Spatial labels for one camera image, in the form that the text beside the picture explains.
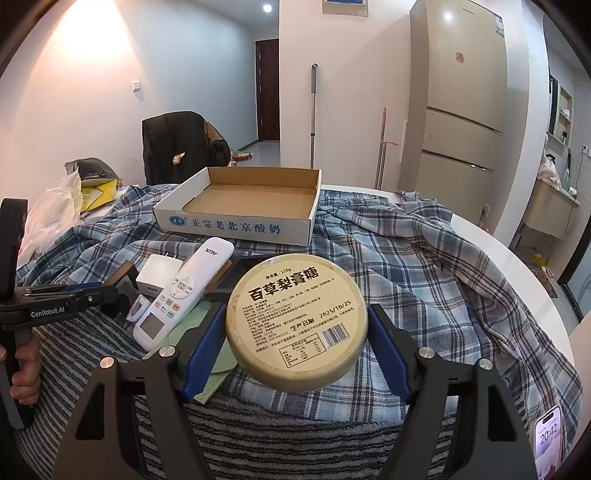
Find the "person's left hand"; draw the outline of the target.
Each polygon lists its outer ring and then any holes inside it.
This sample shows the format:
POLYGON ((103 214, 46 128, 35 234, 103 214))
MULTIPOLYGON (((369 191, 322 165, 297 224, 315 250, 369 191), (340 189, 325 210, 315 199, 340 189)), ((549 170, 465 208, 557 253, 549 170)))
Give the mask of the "person's left hand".
POLYGON ((41 363, 39 358, 40 342, 33 334, 30 341, 21 345, 15 353, 15 358, 22 361, 21 369, 12 377, 10 396, 22 405, 34 405, 40 397, 41 363))

